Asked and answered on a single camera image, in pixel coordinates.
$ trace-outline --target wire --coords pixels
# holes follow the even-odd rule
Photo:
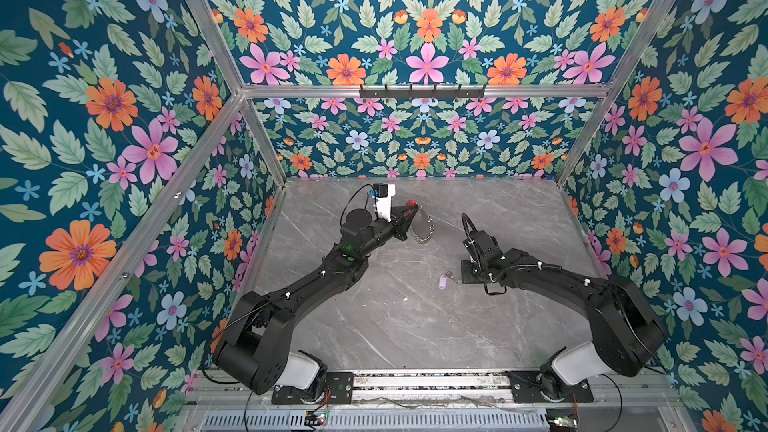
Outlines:
[[[606,374],[600,374],[600,375],[602,375],[606,379],[609,379],[611,382],[613,382],[614,386],[616,387],[616,391],[619,392],[619,416],[616,418],[616,421],[614,422],[613,425],[605,429],[605,432],[611,432],[614,429],[614,427],[616,427],[616,425],[619,423],[619,420],[621,419],[621,412],[624,411],[624,398],[621,397],[621,389],[612,378],[610,378]]]

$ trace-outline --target light blue flower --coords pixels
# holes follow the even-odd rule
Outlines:
[[[65,70],[72,70],[72,68],[67,65],[67,62],[69,62],[67,57],[63,56],[61,59],[59,59],[56,53],[51,52],[51,58],[53,60],[49,61],[48,64],[51,67],[56,67],[59,73],[64,73]]]
[[[88,42],[80,42],[79,40],[72,40],[72,43],[76,47],[74,49],[74,54],[83,56],[83,59],[87,59],[88,56],[93,53],[93,51],[88,49]]]
[[[140,309],[136,307],[135,311],[128,314],[128,318],[130,319],[130,322],[128,322],[128,326],[133,327],[134,325],[137,325],[142,315],[144,315],[144,313],[140,312]]]
[[[123,417],[123,420],[133,422],[136,416],[139,415],[139,404],[131,404],[128,406],[128,413]]]
[[[93,205],[89,204],[88,202],[83,202],[83,208],[85,209],[85,212],[80,214],[80,218],[88,217],[88,220],[92,222],[94,217],[101,215],[101,211],[98,210],[98,202],[94,202]]]
[[[26,288],[27,294],[34,295],[34,293],[39,288],[45,288],[45,283],[43,282],[45,279],[45,274],[37,275],[35,271],[29,272],[29,280],[24,281],[21,284],[18,285],[19,288]]]
[[[98,164],[94,164],[93,168],[85,171],[85,175],[94,178],[94,184],[98,184],[100,180],[104,180],[105,169],[100,168]]]
[[[37,190],[40,190],[40,186],[32,186],[32,182],[30,182],[29,179],[24,180],[24,187],[16,186],[14,190],[16,192],[20,192],[24,194],[24,196],[22,197],[22,199],[24,199],[24,202],[28,201],[30,196],[34,198],[40,197],[36,192]]]

